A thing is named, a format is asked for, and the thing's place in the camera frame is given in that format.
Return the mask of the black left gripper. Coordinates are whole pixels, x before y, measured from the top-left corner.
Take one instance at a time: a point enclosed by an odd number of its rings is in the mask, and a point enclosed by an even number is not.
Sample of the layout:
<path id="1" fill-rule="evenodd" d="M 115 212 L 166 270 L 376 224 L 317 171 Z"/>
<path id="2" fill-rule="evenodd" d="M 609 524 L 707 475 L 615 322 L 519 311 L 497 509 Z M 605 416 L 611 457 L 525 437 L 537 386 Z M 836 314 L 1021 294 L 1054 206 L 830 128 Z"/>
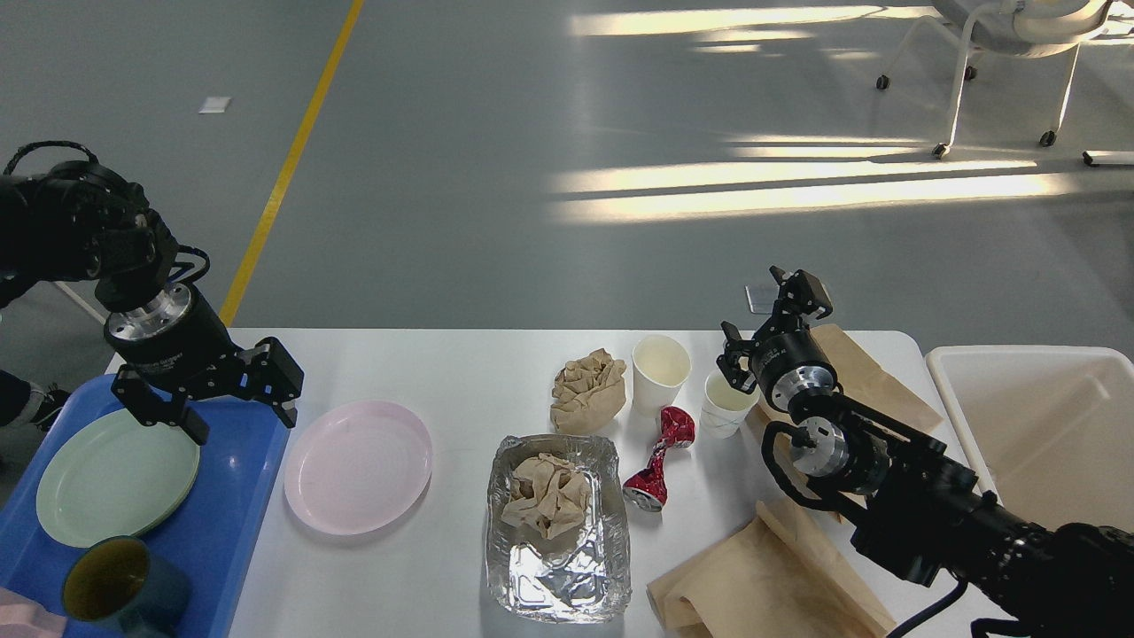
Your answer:
<path id="1" fill-rule="evenodd" d="M 284 428 L 296 427 L 305 373 L 291 352 L 278 338 L 239 350 L 194 284 L 105 282 L 103 307 L 103 337 L 125 361 L 111 392 L 141 425 L 170 425 L 203 446 L 209 424 L 188 400 L 232 395 L 268 405 Z"/>

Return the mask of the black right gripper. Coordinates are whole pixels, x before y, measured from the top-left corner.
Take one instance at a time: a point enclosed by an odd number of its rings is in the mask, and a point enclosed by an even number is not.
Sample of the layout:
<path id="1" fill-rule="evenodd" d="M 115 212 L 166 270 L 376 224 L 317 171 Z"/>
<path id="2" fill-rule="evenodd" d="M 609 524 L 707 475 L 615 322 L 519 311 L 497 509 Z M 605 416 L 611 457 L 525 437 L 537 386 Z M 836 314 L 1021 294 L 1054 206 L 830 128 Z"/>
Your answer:
<path id="1" fill-rule="evenodd" d="M 770 332 L 742 338 L 737 326 L 721 322 L 722 354 L 716 363 L 729 388 L 752 395 L 756 378 L 770 408 L 790 409 L 798 395 L 830 395 L 837 388 L 833 364 L 809 331 L 810 322 L 833 314 L 833 301 L 826 284 L 805 270 L 769 271 L 778 286 Z"/>

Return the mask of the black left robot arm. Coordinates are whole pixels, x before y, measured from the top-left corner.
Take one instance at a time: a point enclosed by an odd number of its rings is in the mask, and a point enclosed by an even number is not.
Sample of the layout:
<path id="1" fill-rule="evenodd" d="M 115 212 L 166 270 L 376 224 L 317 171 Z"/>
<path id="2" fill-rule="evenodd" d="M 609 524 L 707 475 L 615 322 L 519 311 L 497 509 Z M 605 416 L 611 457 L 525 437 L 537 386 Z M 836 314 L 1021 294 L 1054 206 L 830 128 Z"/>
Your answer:
<path id="1" fill-rule="evenodd" d="M 41 280 L 93 280 L 108 312 L 105 343 L 122 364 L 111 389 L 142 425 L 181 428 L 206 444 L 209 425 L 193 402 L 232 395 L 297 422 L 304 373 L 279 339 L 244 350 L 198 290 L 206 250 L 179 243 L 143 186 L 81 151 L 43 175 L 15 175 L 28 143 L 3 169 L 3 303 Z"/>

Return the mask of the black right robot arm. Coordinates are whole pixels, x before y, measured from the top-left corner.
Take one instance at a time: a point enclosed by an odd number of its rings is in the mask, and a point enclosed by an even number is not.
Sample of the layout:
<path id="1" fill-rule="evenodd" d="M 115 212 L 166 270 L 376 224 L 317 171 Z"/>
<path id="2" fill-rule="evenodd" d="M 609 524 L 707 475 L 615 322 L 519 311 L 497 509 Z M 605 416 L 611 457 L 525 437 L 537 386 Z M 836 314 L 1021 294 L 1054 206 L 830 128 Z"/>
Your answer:
<path id="1" fill-rule="evenodd" d="M 833 312 L 826 284 L 802 269 L 770 274 L 777 294 L 765 322 L 750 338 L 722 323 L 717 365 L 730 388 L 781 412 L 763 429 L 761 456 L 786 496 L 846 517 L 853 548 L 904 581 L 926 587 L 940 571 L 956 579 L 891 635 L 911 633 L 975 587 L 1005 616 L 973 620 L 973 637 L 1129 637 L 1131 534 L 1090 524 L 1049 531 L 990 490 L 978 493 L 975 473 L 943 441 L 843 391 L 809 326 Z"/>

